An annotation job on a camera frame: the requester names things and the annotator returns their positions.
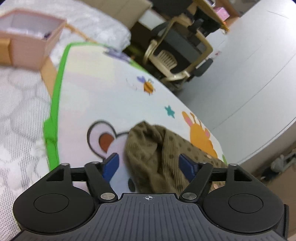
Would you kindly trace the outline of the white desk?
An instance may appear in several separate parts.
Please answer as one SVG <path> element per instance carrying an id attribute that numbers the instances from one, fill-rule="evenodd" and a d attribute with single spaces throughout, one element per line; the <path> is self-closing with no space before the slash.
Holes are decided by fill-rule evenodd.
<path id="1" fill-rule="evenodd" d="M 147 9 L 145 13 L 139 18 L 138 22 L 147 29 L 152 30 L 158 25 L 166 22 L 166 19 L 153 9 Z"/>

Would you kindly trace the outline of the beige padded headboard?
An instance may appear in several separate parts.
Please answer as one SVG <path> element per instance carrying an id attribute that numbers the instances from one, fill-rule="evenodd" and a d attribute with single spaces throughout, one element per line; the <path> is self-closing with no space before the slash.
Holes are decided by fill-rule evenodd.
<path id="1" fill-rule="evenodd" d="M 140 17 L 151 8 L 146 0 L 94 0 L 88 5 L 103 11 L 131 29 Z"/>

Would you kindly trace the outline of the brown corduroy dotted garment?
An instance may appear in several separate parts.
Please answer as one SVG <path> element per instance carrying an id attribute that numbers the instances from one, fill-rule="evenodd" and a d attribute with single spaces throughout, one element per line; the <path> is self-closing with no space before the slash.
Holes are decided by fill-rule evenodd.
<path id="1" fill-rule="evenodd" d="M 131 128 L 125 142 L 125 163 L 138 192 L 180 195 L 189 185 L 179 168 L 181 154 L 195 163 L 210 163 L 215 168 L 226 167 L 218 158 L 163 126 L 142 121 Z"/>

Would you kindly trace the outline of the beige mesh office chair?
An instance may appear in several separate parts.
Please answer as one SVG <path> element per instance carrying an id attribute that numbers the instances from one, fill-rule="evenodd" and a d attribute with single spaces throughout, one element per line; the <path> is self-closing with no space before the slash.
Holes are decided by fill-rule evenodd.
<path id="1" fill-rule="evenodd" d="M 213 63 L 213 52 L 206 35 L 210 18 L 197 10 L 187 23 L 175 16 L 151 30 L 151 41 L 143 64 L 153 68 L 153 75 L 171 91 L 181 90 L 186 82 L 202 76 Z"/>

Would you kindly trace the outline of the wooden wall shelf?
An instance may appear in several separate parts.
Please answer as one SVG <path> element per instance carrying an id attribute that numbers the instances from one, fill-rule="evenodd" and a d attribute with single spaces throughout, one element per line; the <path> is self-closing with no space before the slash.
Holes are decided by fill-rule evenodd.
<path id="1" fill-rule="evenodd" d="M 192 1 L 187 8 L 194 26 L 205 35 L 223 30 L 230 31 L 230 26 L 240 18 L 230 1 Z"/>

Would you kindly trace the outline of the cartoon animal play mat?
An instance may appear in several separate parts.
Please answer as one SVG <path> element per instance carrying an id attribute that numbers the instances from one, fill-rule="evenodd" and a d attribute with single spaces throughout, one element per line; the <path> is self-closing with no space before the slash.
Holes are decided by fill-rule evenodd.
<path id="1" fill-rule="evenodd" d="M 49 169 L 82 167 L 118 153 L 109 184 L 118 195 L 139 193 L 125 163 L 125 142 L 142 121 L 169 129 L 227 165 L 210 130 L 126 54 L 99 44 L 67 45 L 44 122 Z"/>

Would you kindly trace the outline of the pink storage box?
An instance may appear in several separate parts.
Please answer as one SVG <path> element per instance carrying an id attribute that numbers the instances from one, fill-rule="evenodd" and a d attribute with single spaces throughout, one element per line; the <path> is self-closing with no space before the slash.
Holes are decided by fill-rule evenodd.
<path id="1" fill-rule="evenodd" d="M 66 20 L 29 9 L 1 16 L 1 65 L 40 70 L 60 39 Z"/>

